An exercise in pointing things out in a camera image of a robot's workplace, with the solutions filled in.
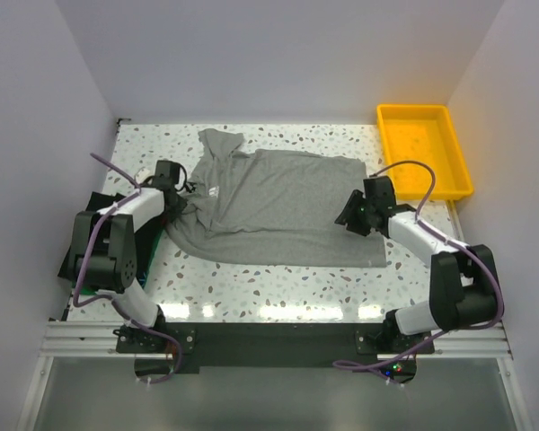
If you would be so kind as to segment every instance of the speckled table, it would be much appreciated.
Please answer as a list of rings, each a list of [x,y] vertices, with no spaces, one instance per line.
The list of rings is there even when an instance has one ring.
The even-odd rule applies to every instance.
[[[198,132],[204,128],[244,133],[246,153],[293,149],[358,158],[369,173],[384,166],[377,128],[356,125],[123,125],[112,161],[131,174],[144,166],[153,170],[163,158],[190,171],[202,155]],[[126,195],[132,188],[109,172],[103,191]],[[445,202],[428,203],[423,216],[455,235]],[[230,265],[189,256],[164,233],[146,291],[168,321],[382,321],[385,311],[429,296],[428,268],[392,241],[386,253],[386,268]],[[120,321],[103,301],[70,308],[67,319]]]

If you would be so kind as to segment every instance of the yellow bin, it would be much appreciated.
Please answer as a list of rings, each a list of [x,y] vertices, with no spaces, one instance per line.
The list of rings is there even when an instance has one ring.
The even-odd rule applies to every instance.
[[[449,111],[442,105],[378,105],[377,125],[385,163],[412,159],[431,166],[437,176],[432,199],[458,200],[473,193]],[[421,199],[431,178],[419,166],[404,164],[387,172],[401,200]]]

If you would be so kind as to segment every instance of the purple cable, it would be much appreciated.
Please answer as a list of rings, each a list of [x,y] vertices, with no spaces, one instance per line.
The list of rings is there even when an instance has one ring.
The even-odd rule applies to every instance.
[[[152,329],[148,328],[147,326],[142,325],[140,322],[135,321],[130,316],[128,316],[128,314],[126,312],[124,312],[124,310],[122,310],[122,308],[119,306],[119,304],[115,301],[115,299],[111,295],[95,295],[92,298],[89,298],[89,299],[87,299],[87,300],[85,300],[85,301],[83,301],[81,303],[79,302],[79,296],[80,296],[80,292],[82,291],[82,287],[83,287],[83,284],[84,284],[84,279],[85,279],[85,275],[86,275],[86,269],[88,268],[88,263],[90,262],[90,258],[92,257],[93,246],[94,246],[94,244],[96,242],[96,238],[98,237],[98,233],[100,232],[100,229],[102,228],[103,223],[108,219],[108,217],[110,217],[112,214],[114,214],[118,208],[122,207],[124,204],[127,204],[130,200],[133,200],[134,198],[136,198],[140,194],[140,186],[136,183],[136,181],[133,178],[129,177],[129,175],[127,175],[118,166],[116,166],[112,162],[109,162],[109,161],[107,161],[105,159],[102,159],[97,154],[91,153],[91,156],[94,159],[96,159],[97,161],[99,161],[99,162],[105,164],[106,166],[108,166],[110,169],[116,171],[120,175],[123,175],[128,181],[130,181],[132,183],[132,185],[134,185],[134,187],[137,188],[137,191],[134,192],[133,194],[131,194],[130,196],[127,196],[127,197],[121,199],[114,206],[110,207],[108,209],[108,211],[106,211],[106,213],[103,214],[102,217],[100,217],[100,219],[98,220],[96,225],[93,227],[92,233],[90,235],[90,240],[88,241],[88,245],[86,246],[86,251],[84,253],[84,259],[82,260],[82,266],[80,267],[80,271],[78,272],[78,278],[77,278],[77,280],[75,282],[74,296],[72,298],[72,304],[73,304],[73,306],[75,308],[80,308],[80,307],[84,307],[85,305],[87,305],[89,303],[93,303],[94,301],[98,301],[99,299],[107,299],[107,300],[110,301],[110,303],[112,304],[112,306],[114,307],[116,312],[124,320],[131,321],[132,324],[134,324],[136,327],[138,327],[139,329],[141,329],[143,332],[145,332],[147,334],[150,334],[150,335],[153,335],[153,336],[156,336],[156,337],[161,337],[161,338],[171,342],[172,344],[174,344],[174,346],[176,346],[176,349],[177,349],[177,354],[176,354],[177,360],[176,360],[176,364],[175,364],[174,368],[172,369],[172,371],[169,374],[163,375],[162,377],[159,377],[159,378],[157,378],[155,380],[152,380],[151,378],[148,378],[147,380],[144,381],[145,383],[150,383],[150,384],[156,384],[156,383],[165,382],[166,380],[169,380],[172,377],[173,374],[177,373],[178,370],[180,369],[180,366],[181,366],[181,360],[182,360],[182,357],[183,357],[183,351],[182,351],[182,348],[181,348],[181,344],[178,342],[177,339],[175,339],[174,337],[170,337],[167,334],[163,334],[162,332],[158,332],[157,330],[152,330]]]
[[[104,159],[103,157],[99,156],[98,154],[96,153],[90,153],[90,156],[93,157],[94,159],[96,159],[98,162],[100,162],[101,164],[104,164],[105,166],[107,166],[108,168],[116,171],[117,173],[119,173],[122,177],[124,177],[126,180],[128,180],[128,182],[134,186],[136,189],[140,190],[140,188],[142,186],[140,186],[136,180],[134,180],[133,177],[131,177],[128,173],[126,173],[125,171],[123,171],[121,168],[119,168],[118,166],[116,166],[114,163]]]
[[[491,327],[495,326],[497,323],[499,323],[499,321],[503,317],[503,312],[505,311],[505,304],[503,303],[503,295],[501,294],[501,288],[499,286],[499,283],[498,283],[497,279],[493,276],[493,274],[485,266],[485,264],[477,256],[475,256],[473,253],[468,251],[463,245],[461,245],[461,244],[459,244],[457,242],[454,242],[454,241],[449,241],[448,238],[446,238],[440,232],[433,229],[430,225],[426,224],[423,220],[420,219],[421,209],[423,208],[425,203],[428,201],[429,196],[431,196],[431,193],[433,192],[433,189],[435,188],[435,185],[436,185],[436,182],[437,182],[435,172],[427,164],[422,163],[422,162],[418,162],[417,160],[402,160],[400,162],[392,163],[389,166],[384,167],[382,170],[374,173],[372,175],[372,177],[376,177],[377,175],[379,175],[382,172],[385,172],[385,171],[387,171],[389,169],[392,169],[395,166],[399,166],[400,164],[406,164],[406,163],[408,163],[408,164],[417,164],[418,166],[421,166],[421,167],[425,168],[429,172],[429,174],[431,175],[431,184],[429,186],[429,189],[428,189],[427,193],[425,194],[425,196],[423,197],[423,199],[420,201],[420,204],[418,205],[417,210],[415,211],[415,220],[416,220],[417,224],[425,232],[429,233],[430,235],[434,236],[435,238],[442,241],[443,243],[445,243],[447,245],[450,245],[450,246],[454,247],[455,249],[459,250],[460,252],[462,252],[463,254],[465,254],[472,262],[474,262],[483,271],[483,273],[489,279],[491,285],[493,286],[493,291],[495,293],[495,298],[497,299],[497,312],[495,314],[495,317],[491,321],[489,321],[487,323],[484,323],[482,325],[473,325],[473,326],[471,326],[469,328],[466,328],[466,329],[467,330],[485,330],[485,329],[488,329],[488,328],[491,328]],[[348,371],[356,371],[356,372],[370,372],[370,373],[374,373],[376,375],[380,375],[381,373],[379,373],[378,370],[382,366],[391,365],[391,364],[399,361],[400,359],[403,359],[404,357],[406,357],[408,355],[414,354],[415,352],[419,351],[421,348],[429,345],[435,339],[438,339],[439,337],[441,337],[442,335],[445,335],[445,334],[446,334],[446,332],[441,330],[440,332],[438,332],[436,334],[433,334],[430,337],[427,337],[426,339],[424,339],[420,343],[416,344],[415,346],[410,347],[409,349],[405,350],[403,353],[401,353],[401,354],[399,354],[397,356],[394,356],[391,359],[386,359],[385,361],[378,362],[376,364],[363,365],[363,364],[360,364],[359,362],[347,361],[347,360],[341,359],[341,360],[335,361],[333,363],[333,366],[335,368],[340,369],[340,370],[348,370]]]

